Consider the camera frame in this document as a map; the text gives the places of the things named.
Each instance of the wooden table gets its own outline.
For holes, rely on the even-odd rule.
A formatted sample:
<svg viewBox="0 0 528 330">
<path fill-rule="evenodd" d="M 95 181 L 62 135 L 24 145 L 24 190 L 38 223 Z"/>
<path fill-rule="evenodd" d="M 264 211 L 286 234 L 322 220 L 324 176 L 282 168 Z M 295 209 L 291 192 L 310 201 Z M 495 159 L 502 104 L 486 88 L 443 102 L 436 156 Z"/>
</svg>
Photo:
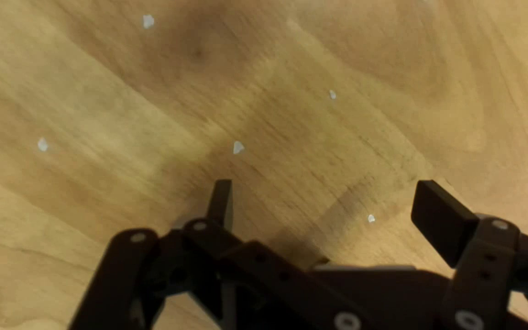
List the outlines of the wooden table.
<svg viewBox="0 0 528 330">
<path fill-rule="evenodd" d="M 0 328 L 66 328 L 110 236 L 216 178 L 300 266 L 449 273 L 420 178 L 528 233 L 528 2 L 0 2 Z M 209 322 L 176 299 L 156 328 Z"/>
</svg>

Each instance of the white speck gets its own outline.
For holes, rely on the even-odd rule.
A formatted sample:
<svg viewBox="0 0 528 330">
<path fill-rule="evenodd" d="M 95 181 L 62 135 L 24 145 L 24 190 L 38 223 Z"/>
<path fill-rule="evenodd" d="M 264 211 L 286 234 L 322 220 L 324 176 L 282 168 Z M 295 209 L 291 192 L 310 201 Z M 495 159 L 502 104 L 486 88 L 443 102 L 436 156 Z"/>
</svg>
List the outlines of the white speck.
<svg viewBox="0 0 528 330">
<path fill-rule="evenodd" d="M 145 29 L 150 29 L 154 24 L 156 24 L 156 20 L 154 20 L 152 14 L 141 14 L 141 25 L 143 25 Z"/>
<path fill-rule="evenodd" d="M 333 101 L 337 99 L 337 93 L 335 93 L 335 90 L 330 90 L 330 99 L 333 99 Z"/>
<path fill-rule="evenodd" d="M 245 150 L 244 143 L 234 141 L 233 143 L 233 154 L 242 154 Z"/>
<path fill-rule="evenodd" d="M 49 143 L 47 143 L 47 139 L 40 137 L 36 145 L 38 145 L 38 150 L 40 150 L 40 152 L 49 152 Z"/>
</svg>

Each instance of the screw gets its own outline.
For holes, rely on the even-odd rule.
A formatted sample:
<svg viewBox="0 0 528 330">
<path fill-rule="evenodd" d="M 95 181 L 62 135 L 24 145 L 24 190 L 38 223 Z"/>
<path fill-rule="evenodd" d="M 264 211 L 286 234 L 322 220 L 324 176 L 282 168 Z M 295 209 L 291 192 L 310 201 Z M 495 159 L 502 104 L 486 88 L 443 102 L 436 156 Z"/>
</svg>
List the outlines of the screw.
<svg viewBox="0 0 528 330">
<path fill-rule="evenodd" d="M 508 223 L 502 222 L 502 220 L 493 220 L 491 225 L 495 225 L 495 227 L 500 229 L 500 231 L 506 231 L 506 229 L 508 229 Z"/>
<path fill-rule="evenodd" d="M 484 321 L 482 317 L 478 317 L 476 313 L 469 311 L 469 310 L 458 310 L 454 313 L 454 322 L 462 328 L 462 330 L 484 330 Z"/>
<path fill-rule="evenodd" d="M 333 319 L 335 330 L 361 330 L 361 321 L 355 313 L 339 311 Z"/>
<path fill-rule="evenodd" d="M 139 242 L 145 242 L 146 240 L 146 234 L 145 233 L 134 233 L 132 236 L 130 236 L 130 242 L 132 244 L 139 244 Z"/>
<path fill-rule="evenodd" d="M 205 223 L 205 222 L 196 222 L 196 223 L 192 225 L 192 229 L 194 229 L 194 231 L 205 231 L 205 229 L 207 229 L 207 223 Z"/>
</svg>

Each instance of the wood grain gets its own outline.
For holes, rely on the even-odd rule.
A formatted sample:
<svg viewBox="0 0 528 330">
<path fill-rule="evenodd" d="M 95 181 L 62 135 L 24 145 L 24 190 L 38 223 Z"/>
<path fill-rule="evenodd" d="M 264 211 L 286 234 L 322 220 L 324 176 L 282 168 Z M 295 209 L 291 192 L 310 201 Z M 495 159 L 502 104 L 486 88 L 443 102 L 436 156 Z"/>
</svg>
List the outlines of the wood grain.
<svg viewBox="0 0 528 330">
<path fill-rule="evenodd" d="M 528 233 L 528 2 L 0 2 L 0 328 L 66 328 L 108 238 L 216 178 L 297 264 L 449 273 L 420 178 Z M 168 306 L 156 328 L 212 326 Z"/>
</svg>

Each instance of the wooden surface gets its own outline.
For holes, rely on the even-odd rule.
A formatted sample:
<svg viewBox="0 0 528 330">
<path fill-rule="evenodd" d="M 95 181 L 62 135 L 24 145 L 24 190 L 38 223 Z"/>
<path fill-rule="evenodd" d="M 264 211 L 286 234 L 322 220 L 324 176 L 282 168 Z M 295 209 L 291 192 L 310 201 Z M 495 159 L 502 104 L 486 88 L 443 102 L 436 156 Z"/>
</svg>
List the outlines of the wooden surface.
<svg viewBox="0 0 528 330">
<path fill-rule="evenodd" d="M 66 328 L 110 236 L 216 178 L 297 264 L 449 273 L 420 178 L 528 233 L 528 2 L 0 2 L 0 328 Z M 178 299 L 156 328 L 211 324 Z"/>
</svg>

